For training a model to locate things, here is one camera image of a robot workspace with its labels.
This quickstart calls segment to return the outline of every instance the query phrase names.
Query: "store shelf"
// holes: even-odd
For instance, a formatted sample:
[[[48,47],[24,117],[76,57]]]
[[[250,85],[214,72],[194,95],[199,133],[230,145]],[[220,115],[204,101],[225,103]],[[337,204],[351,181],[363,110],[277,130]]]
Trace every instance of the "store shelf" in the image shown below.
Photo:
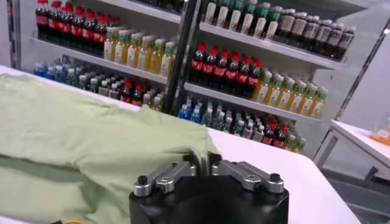
[[[275,41],[267,41],[254,37],[250,37],[245,34],[234,32],[228,29],[216,27],[207,23],[199,24],[200,30],[204,32],[212,33],[221,37],[229,38],[242,43],[250,44],[262,49],[266,49],[279,54],[287,55],[290,57],[298,58],[299,60],[307,61],[312,64],[316,64],[325,68],[340,70],[347,66],[343,63],[327,59],[325,57],[314,55],[310,52],[306,52],[299,48],[294,48],[285,44],[276,43]]]
[[[83,61],[87,61],[87,62],[90,62],[93,64],[97,64],[99,66],[107,67],[107,68],[121,71],[121,72],[124,72],[127,74],[131,74],[131,75],[135,75],[135,76],[138,76],[138,77],[141,77],[144,79],[149,79],[149,80],[152,80],[152,81],[155,81],[158,83],[166,84],[166,81],[167,81],[166,77],[163,77],[160,75],[156,75],[156,74],[146,72],[144,70],[132,68],[129,66],[121,65],[121,64],[118,64],[118,63],[115,63],[112,61],[108,61],[108,60],[105,60],[103,58],[99,58],[99,57],[96,57],[96,56],[93,56],[90,54],[85,54],[83,52],[79,52],[79,51],[76,51],[76,50],[73,50],[73,49],[70,49],[67,47],[62,47],[62,46],[59,46],[56,44],[48,43],[46,41],[39,40],[39,39],[34,38],[34,37],[31,37],[30,40],[33,44],[38,45],[38,49],[47,49],[47,47],[52,47],[52,48],[56,48],[57,51],[61,52],[62,54],[65,54],[67,56],[77,58],[77,59],[80,59]]]
[[[289,112],[289,111],[281,110],[281,109],[278,109],[278,108],[270,107],[270,106],[263,105],[263,104],[260,104],[260,103],[257,103],[257,102],[251,101],[251,100],[246,100],[246,99],[243,99],[243,98],[240,98],[240,97],[236,97],[236,96],[232,96],[232,95],[229,95],[229,94],[225,94],[225,93],[222,93],[222,92],[219,92],[219,91],[215,91],[215,90],[212,90],[212,89],[208,89],[208,88],[204,88],[204,87],[201,87],[201,86],[197,86],[197,85],[194,85],[194,84],[191,84],[191,83],[185,83],[184,84],[184,88],[187,91],[190,91],[190,92],[193,92],[193,93],[198,93],[198,94],[202,94],[202,95],[205,95],[205,96],[210,96],[210,97],[213,97],[213,98],[216,98],[216,99],[219,99],[219,100],[223,100],[223,101],[226,101],[226,102],[234,103],[234,104],[241,105],[241,106],[244,106],[244,107],[247,107],[247,108],[251,108],[251,109],[254,109],[254,110],[258,110],[258,111],[262,111],[262,112],[278,115],[278,116],[285,117],[285,118],[288,118],[288,119],[292,119],[292,120],[295,120],[295,121],[302,121],[302,122],[305,122],[307,124],[313,124],[313,125],[321,123],[321,120],[319,120],[319,119],[315,119],[315,118],[312,118],[312,117],[307,117],[307,116],[299,115],[299,114],[292,113],[292,112]]]
[[[128,9],[134,12],[142,13],[159,19],[163,19],[172,23],[180,23],[180,16],[173,13],[166,12],[162,9],[155,8],[150,5],[144,5],[139,2],[133,2],[129,0],[98,0],[101,2],[115,5],[120,8]]]

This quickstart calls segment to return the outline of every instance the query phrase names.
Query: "green fabric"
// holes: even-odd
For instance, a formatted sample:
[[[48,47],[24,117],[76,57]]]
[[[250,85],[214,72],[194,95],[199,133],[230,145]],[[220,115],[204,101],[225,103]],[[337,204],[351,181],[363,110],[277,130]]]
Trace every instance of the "green fabric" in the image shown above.
[[[128,224],[137,176],[215,148],[207,129],[132,112],[31,77],[0,75],[0,214]]]

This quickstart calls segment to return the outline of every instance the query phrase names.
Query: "white table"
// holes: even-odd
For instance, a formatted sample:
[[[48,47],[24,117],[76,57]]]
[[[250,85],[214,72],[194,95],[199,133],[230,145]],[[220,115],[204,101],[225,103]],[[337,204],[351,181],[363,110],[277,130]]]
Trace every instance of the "white table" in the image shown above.
[[[322,168],[337,141],[350,149],[356,149],[362,156],[369,156],[374,166],[384,173],[390,173],[390,146],[370,138],[370,131],[338,121],[330,122],[330,133],[314,157],[318,168]]]
[[[140,108],[98,94],[53,82],[25,72],[0,66],[0,73],[25,74],[62,89],[76,91],[119,107],[138,111]],[[354,224],[360,223],[316,165],[307,157],[252,140],[208,129],[213,144],[222,157],[231,161],[247,161],[265,172],[279,173],[290,193],[289,224]]]

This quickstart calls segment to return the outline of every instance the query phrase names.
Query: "white tabletop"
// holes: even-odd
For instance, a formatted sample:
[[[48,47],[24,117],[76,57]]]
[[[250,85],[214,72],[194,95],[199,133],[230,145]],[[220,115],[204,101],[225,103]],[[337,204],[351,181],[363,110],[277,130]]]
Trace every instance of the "white tabletop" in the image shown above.
[[[0,73],[26,74],[0,66]],[[104,102],[138,111],[140,108],[98,94],[26,74],[59,88],[77,91]],[[222,157],[231,161],[246,161],[265,172],[279,173],[290,193],[289,224],[354,224],[360,223],[327,179],[309,158],[266,144],[208,129],[213,144]]]

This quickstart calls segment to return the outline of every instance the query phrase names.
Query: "table leg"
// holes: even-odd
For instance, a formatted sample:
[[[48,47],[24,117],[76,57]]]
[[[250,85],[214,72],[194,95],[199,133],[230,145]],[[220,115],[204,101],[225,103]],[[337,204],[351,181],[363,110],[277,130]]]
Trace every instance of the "table leg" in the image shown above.
[[[326,160],[328,159],[330,152],[336,145],[337,137],[331,132],[325,138],[324,143],[320,146],[317,154],[314,156],[314,163],[318,166],[318,169],[321,169]]]

